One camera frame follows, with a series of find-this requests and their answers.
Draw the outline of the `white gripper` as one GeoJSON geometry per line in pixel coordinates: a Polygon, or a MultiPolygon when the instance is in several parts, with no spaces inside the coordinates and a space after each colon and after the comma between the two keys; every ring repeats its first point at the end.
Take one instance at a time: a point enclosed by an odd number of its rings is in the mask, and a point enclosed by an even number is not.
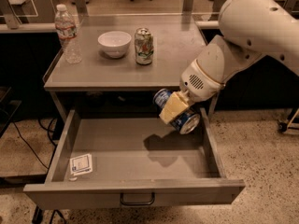
{"type": "Polygon", "coordinates": [[[194,103],[204,102],[224,88],[224,85],[208,76],[197,60],[185,69],[180,77],[180,91],[174,91],[165,103],[160,118],[165,124],[173,121],[194,103]]]}

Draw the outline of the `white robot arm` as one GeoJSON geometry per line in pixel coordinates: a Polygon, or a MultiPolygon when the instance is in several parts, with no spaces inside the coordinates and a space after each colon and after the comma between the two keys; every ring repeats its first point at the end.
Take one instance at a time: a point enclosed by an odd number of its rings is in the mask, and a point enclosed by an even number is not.
{"type": "Polygon", "coordinates": [[[221,33],[181,74],[180,90],[162,108],[164,123],[212,97],[264,55],[299,74],[299,21],[274,0],[226,0],[218,24],[221,33]]]}

